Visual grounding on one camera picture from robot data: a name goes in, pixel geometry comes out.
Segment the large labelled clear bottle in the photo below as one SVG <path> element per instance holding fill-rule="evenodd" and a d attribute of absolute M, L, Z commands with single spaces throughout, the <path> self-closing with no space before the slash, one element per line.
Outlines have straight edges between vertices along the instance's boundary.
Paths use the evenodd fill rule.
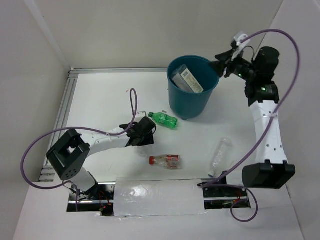
<path fill-rule="evenodd" d="M 182 91 L 196 94 L 204 91 L 203 87 L 185 64 L 181 65 L 172 72 L 171 79 Z"/>

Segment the red cap clear bottle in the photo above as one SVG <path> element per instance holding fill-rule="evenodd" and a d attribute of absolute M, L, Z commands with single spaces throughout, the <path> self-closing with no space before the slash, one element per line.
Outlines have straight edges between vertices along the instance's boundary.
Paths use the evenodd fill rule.
<path fill-rule="evenodd" d="M 158 166 L 168 170 L 178 170 L 181 168 L 180 156 L 172 154 L 150 156 L 149 164 L 151 166 Z"/>

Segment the clear water bottle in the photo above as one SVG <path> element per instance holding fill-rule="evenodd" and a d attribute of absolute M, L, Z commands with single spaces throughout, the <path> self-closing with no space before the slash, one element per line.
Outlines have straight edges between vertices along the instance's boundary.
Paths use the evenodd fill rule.
<path fill-rule="evenodd" d="M 228 155 L 232 148 L 232 142 L 229 138 L 223 137 L 214 151 L 212 160 L 209 162 L 208 176 L 217 178 L 228 168 Z"/>

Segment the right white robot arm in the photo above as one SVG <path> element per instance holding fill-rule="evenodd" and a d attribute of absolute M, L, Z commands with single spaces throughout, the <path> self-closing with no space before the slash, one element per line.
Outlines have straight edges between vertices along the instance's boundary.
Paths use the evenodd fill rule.
<path fill-rule="evenodd" d="M 234 49 L 215 56 L 210 62 L 220 77 L 234 74 L 245 80 L 245 96 L 251 110 L 257 147 L 255 163 L 242 169 L 242 182 L 247 188 L 280 189 L 296 173 L 293 164 L 288 163 L 284 151 L 279 115 L 278 87 L 272 80 L 279 64 L 280 53 L 275 48 L 262 47 L 256 58 L 247 61 L 240 53 L 233 57 Z"/>

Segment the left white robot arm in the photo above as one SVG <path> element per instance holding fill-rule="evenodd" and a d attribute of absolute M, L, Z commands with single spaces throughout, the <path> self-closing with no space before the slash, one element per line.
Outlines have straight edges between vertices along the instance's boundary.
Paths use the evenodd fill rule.
<path fill-rule="evenodd" d="M 132 125 L 122 124 L 106 134 L 80 134 L 75 129 L 67 130 L 49 149 L 46 157 L 60 180 L 71 181 L 88 200 L 97 197 L 99 184 L 84 167 L 86 159 L 99 152 L 154 144 L 156 124 L 143 117 Z"/>

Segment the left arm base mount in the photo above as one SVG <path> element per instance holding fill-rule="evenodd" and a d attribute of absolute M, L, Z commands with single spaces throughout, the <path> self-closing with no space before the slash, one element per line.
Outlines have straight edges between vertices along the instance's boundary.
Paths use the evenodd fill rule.
<path fill-rule="evenodd" d="M 65 187 L 69 190 L 66 212 L 98 213 L 103 217 L 114 216 L 114 195 L 116 182 L 99 182 L 96 190 L 86 195 L 73 184 Z"/>

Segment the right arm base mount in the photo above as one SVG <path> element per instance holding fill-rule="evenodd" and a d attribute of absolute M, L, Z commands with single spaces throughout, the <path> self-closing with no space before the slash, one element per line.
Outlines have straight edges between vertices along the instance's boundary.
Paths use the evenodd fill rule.
<path fill-rule="evenodd" d="M 205 187 L 202 189 L 205 210 L 250 208 L 248 194 L 244 189 L 236 187 Z"/>

